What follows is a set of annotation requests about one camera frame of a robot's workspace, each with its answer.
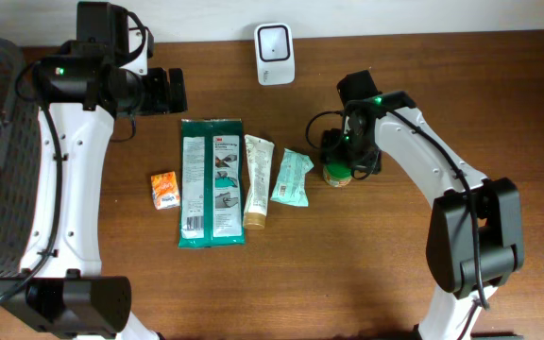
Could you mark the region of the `green lid jar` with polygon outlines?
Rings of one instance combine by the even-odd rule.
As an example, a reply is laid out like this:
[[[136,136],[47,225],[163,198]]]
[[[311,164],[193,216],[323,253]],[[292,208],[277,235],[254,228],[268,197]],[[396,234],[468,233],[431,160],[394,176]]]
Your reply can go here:
[[[323,179],[331,187],[344,187],[352,180],[351,170],[339,163],[328,163],[323,166]]]

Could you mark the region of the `teal wipes packet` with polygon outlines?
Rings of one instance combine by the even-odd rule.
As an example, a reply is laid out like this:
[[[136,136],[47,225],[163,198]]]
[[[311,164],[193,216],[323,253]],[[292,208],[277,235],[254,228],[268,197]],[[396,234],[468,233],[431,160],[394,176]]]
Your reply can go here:
[[[314,168],[307,155],[285,148],[270,200],[294,207],[308,207],[306,175]]]

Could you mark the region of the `white cream tube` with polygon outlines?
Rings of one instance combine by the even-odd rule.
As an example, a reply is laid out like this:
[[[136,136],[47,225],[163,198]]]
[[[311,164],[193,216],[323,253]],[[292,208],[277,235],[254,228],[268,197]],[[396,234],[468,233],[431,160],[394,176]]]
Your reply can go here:
[[[252,135],[245,136],[249,189],[244,210],[244,228],[262,230],[265,227],[270,173],[275,145]]]

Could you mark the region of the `orange tissue pack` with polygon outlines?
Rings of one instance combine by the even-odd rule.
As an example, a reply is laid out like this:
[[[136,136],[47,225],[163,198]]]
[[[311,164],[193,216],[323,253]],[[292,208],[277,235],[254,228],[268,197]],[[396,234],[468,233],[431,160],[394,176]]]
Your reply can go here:
[[[180,206],[180,194],[175,172],[166,172],[150,177],[152,198],[156,210]]]

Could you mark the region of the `green glove package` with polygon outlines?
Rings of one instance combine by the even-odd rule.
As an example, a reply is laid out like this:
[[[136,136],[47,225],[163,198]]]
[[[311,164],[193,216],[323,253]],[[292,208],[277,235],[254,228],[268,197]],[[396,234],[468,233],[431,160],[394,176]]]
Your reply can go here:
[[[180,248],[242,245],[243,124],[236,119],[181,122]]]

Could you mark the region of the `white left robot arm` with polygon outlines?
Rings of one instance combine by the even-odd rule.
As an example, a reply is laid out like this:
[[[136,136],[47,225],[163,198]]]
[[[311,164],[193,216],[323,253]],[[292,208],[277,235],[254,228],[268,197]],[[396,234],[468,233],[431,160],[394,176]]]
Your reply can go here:
[[[154,339],[131,310],[123,276],[101,273],[102,172],[118,117],[181,112],[168,72],[151,69],[151,38],[132,33],[125,51],[69,42],[37,61],[41,159],[32,227],[15,278],[0,280],[0,306],[60,339]]]

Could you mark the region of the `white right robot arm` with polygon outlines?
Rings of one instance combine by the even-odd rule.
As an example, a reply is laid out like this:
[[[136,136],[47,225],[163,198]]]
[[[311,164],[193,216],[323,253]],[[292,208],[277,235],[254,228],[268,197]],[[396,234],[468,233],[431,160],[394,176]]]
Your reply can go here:
[[[524,264],[520,195],[509,178],[489,178],[428,125],[405,91],[383,93],[364,70],[337,85],[341,125],[323,132],[324,177],[364,180],[390,156],[432,209],[426,261],[435,281],[428,312],[401,339],[471,339],[490,298]]]

